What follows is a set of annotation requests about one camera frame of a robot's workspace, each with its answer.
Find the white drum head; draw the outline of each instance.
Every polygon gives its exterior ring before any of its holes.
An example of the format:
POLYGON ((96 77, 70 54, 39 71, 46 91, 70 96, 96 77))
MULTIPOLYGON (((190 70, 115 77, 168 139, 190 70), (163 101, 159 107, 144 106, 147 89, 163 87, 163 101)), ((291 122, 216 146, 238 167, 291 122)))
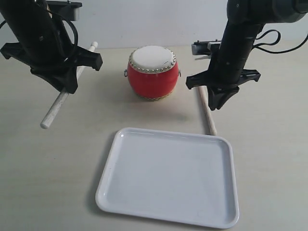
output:
POLYGON ((141 72, 158 73, 171 69, 176 62, 174 53, 160 46, 145 46, 130 57, 131 66, 141 72))

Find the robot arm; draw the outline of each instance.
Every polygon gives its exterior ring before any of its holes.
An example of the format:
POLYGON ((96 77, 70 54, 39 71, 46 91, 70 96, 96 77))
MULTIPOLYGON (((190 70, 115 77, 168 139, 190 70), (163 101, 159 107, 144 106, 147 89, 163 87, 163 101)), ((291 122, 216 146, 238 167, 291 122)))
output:
POLYGON ((220 109, 239 85, 258 81, 261 74, 245 70, 257 35, 268 23, 293 23, 308 12, 308 0, 229 0, 228 22, 221 42, 196 42, 194 55, 211 55, 207 71, 187 77, 189 89, 207 86, 209 107, 220 109))
POLYGON ((0 13, 18 39, 0 50, 31 67, 31 73, 49 82, 58 91, 77 89, 77 66, 100 70, 100 54, 77 45, 78 34, 71 21, 79 18, 80 2, 46 0, 0 0, 0 13), (74 32, 71 42, 63 21, 74 32))

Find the white plastic tray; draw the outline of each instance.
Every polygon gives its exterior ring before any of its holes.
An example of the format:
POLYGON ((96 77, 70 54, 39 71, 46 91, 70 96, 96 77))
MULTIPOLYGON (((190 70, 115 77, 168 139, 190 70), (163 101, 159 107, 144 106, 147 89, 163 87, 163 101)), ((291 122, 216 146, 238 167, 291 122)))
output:
POLYGON ((217 136, 125 128, 96 203, 112 213, 230 228, 239 218, 231 146, 217 136))

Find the table surface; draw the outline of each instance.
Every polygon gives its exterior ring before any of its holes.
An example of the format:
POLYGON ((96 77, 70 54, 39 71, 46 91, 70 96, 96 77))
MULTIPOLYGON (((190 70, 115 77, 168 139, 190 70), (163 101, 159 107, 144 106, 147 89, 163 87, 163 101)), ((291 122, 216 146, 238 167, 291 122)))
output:
MULTIPOLYGON (((276 49, 298 44, 282 42, 276 49)), ((2 231, 194 231, 203 227, 109 214, 95 192, 115 133, 125 127, 207 134, 185 78, 207 68, 190 46, 172 47, 182 72, 174 92, 148 102, 124 77, 134 49, 99 50, 48 130, 39 124, 58 92, 29 67, 0 58, 0 224, 2 231)), ((240 87, 213 117, 233 147, 240 218, 234 231, 306 230, 308 208, 308 46, 282 55, 253 51, 258 83, 240 87)))

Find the wall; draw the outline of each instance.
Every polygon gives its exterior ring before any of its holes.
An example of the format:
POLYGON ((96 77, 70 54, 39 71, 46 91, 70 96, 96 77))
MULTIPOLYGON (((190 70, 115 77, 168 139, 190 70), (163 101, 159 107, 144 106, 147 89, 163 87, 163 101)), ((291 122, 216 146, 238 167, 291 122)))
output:
MULTIPOLYGON (((75 22, 79 45, 88 47, 95 40, 100 48, 124 48, 221 39, 226 4, 227 0, 83 0, 80 20, 75 22)), ((304 39, 307 24, 308 16, 294 24, 266 28, 278 28, 283 39, 304 39)), ((14 41, 4 26, 0 46, 14 41)))

